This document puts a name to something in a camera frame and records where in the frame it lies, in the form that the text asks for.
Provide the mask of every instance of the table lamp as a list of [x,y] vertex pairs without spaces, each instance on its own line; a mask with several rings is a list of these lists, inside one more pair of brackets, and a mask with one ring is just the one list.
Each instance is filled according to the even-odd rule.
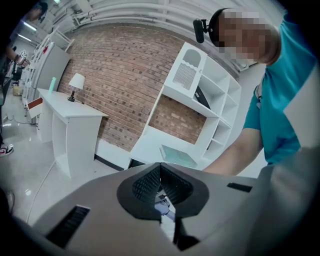
[[72,86],[72,94],[70,97],[68,97],[68,101],[70,102],[74,102],[75,98],[75,91],[76,88],[79,88],[80,90],[82,90],[84,88],[84,83],[85,83],[85,77],[81,74],[75,73],[75,75],[72,77],[72,79],[69,82],[69,85]]

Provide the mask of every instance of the sneaker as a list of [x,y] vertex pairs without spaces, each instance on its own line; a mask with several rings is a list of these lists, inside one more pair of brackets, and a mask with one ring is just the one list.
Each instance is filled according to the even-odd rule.
[[2,143],[0,147],[0,158],[10,155],[14,151],[12,146],[7,146],[6,144]]

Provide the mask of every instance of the green book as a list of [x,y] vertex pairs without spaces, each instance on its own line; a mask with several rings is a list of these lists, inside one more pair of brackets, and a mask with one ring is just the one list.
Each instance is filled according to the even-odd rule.
[[185,152],[161,145],[160,152],[165,162],[188,168],[196,168],[197,163]]

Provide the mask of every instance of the white desk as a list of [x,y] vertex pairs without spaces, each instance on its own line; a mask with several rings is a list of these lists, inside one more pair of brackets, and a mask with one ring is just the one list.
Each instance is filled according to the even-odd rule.
[[88,105],[67,100],[69,95],[38,89],[43,99],[37,134],[52,140],[56,164],[69,177],[92,168],[98,131],[104,114]]

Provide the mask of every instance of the black strip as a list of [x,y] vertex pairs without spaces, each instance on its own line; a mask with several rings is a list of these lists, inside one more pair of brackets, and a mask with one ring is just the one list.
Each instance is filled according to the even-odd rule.
[[101,163],[105,164],[106,166],[109,166],[109,167],[111,167],[111,168],[113,168],[113,169],[115,169],[115,170],[117,170],[119,172],[124,170],[120,166],[115,165],[114,163],[109,162],[106,159],[103,159],[102,157],[100,157],[100,156],[98,156],[96,154],[94,154],[94,159],[97,159],[99,162],[101,162]]
[[228,185],[226,185],[228,188],[232,188],[232,189],[235,189],[235,190],[240,190],[240,191],[243,191],[243,192],[247,192],[249,193],[252,189],[252,186],[247,186],[247,185],[242,185],[242,184],[238,184],[238,183],[229,183]]
[[75,206],[46,238],[55,245],[64,248],[89,212],[89,208]]

